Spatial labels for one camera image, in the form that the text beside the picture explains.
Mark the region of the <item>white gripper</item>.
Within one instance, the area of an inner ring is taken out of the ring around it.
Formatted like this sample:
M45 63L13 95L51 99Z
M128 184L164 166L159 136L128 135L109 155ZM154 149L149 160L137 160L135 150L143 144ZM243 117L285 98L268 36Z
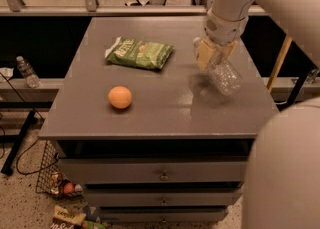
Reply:
M209 9L206 17L205 31L208 37L216 44L221 45L224 59L229 59L233 54L238 41L243 34L248 22L248 17L241 20L226 20L217 16ZM198 47L197 63L201 70L205 70L211 57L216 52L215 45L208 39L202 39Z

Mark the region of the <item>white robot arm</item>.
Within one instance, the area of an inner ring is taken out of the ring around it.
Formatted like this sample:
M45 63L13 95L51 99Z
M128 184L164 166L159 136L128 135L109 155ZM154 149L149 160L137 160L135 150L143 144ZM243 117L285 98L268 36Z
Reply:
M320 97L298 102L320 68L320 0L212 0L207 34L218 47L244 31L252 4L284 31L267 86L292 91L257 135L246 165L242 229L320 229Z

